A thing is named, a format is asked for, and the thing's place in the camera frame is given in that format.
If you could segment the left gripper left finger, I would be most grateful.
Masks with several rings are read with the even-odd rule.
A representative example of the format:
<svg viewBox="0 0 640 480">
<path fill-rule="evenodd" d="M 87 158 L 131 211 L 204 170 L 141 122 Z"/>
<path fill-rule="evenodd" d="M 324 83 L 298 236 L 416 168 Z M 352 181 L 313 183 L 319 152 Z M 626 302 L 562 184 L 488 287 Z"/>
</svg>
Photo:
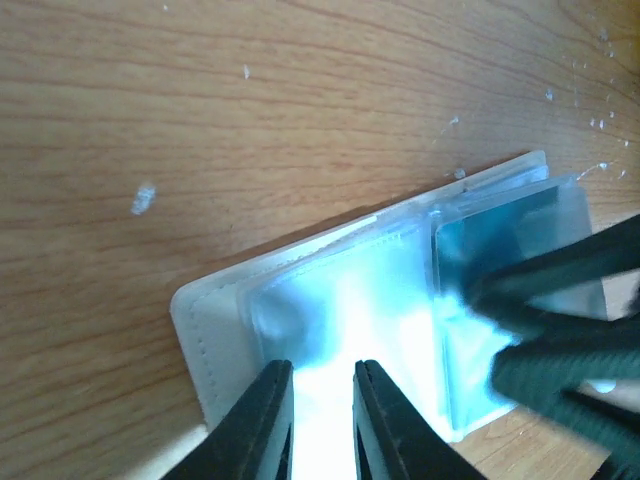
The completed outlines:
<svg viewBox="0 0 640 480">
<path fill-rule="evenodd" d="M 166 479 L 289 479 L 294 421 L 293 365 L 269 362 L 219 425 Z"/>
</svg>

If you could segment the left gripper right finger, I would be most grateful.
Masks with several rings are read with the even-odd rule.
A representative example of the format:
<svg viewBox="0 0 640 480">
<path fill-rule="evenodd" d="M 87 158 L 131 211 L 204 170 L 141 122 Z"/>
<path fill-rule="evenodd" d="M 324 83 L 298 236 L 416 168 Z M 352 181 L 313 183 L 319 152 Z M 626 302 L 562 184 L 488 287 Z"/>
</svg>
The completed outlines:
<svg viewBox="0 0 640 480">
<path fill-rule="evenodd" d="M 444 442 L 375 360 L 353 378 L 353 436 L 359 479 L 482 479 Z"/>
</svg>

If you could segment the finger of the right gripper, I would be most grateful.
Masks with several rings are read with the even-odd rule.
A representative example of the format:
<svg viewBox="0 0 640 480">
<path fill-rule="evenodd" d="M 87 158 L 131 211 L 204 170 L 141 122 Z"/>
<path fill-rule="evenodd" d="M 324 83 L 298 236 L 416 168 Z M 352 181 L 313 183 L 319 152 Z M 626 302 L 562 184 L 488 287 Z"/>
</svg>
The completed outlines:
<svg viewBox="0 0 640 480">
<path fill-rule="evenodd" d="M 581 393 L 591 380 L 639 378 L 639 323 L 547 333 L 494 356 L 491 386 L 499 394 L 603 446 L 639 448 L 639 414 Z"/>
<path fill-rule="evenodd" d="M 516 335 L 605 331 L 629 327 L 637 314 L 613 321 L 544 310 L 529 304 L 590 281 L 639 268 L 639 217 L 630 217 L 576 243 L 489 273 L 470 284 L 471 309 Z"/>
</svg>

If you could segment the blue VIP card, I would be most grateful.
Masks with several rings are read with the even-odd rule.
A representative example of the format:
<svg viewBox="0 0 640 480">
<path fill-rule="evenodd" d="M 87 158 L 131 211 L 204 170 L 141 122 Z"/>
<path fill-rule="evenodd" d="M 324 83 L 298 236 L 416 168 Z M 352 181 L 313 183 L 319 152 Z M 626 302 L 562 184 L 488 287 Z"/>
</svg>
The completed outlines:
<svg viewBox="0 0 640 480">
<path fill-rule="evenodd" d="M 592 233 L 584 189 L 570 179 L 535 182 L 440 209 L 434 221 L 434 293 L 462 299 L 487 273 L 582 240 Z"/>
</svg>

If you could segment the beige card holder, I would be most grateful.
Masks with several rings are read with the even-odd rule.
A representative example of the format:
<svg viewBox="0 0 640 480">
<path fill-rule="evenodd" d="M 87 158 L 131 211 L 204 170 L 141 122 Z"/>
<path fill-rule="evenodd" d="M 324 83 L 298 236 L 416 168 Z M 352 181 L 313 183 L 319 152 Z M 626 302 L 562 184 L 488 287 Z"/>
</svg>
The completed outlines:
<svg viewBox="0 0 640 480">
<path fill-rule="evenodd" d="M 489 369 L 514 337 L 435 295 L 434 221 L 456 202 L 555 179 L 581 186 L 534 151 L 179 288 L 170 312 L 206 425 L 276 359 L 293 365 L 302 437 L 350 416 L 359 360 L 378 361 L 448 442 L 510 412 Z"/>
</svg>

